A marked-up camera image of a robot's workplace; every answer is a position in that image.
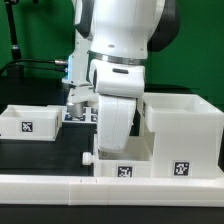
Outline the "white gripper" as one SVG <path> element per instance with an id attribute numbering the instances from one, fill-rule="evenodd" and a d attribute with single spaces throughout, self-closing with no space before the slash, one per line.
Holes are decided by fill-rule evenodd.
<path id="1" fill-rule="evenodd" d="M 120 153 L 127 145 L 136 101 L 144 93 L 145 68 L 142 65 L 109 63 L 94 59 L 90 83 L 69 91 L 67 108 L 73 117 L 82 115 L 83 103 L 98 109 L 97 147 Z"/>

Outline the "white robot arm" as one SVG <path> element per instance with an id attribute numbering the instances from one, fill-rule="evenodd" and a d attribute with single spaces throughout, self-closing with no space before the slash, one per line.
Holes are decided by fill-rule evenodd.
<path id="1" fill-rule="evenodd" d="M 97 146 L 126 147 L 145 88 L 149 52 L 166 48 L 178 35 L 177 0 L 72 0 L 75 50 L 62 82 L 70 86 L 67 107 L 82 114 L 85 102 L 98 109 Z"/>

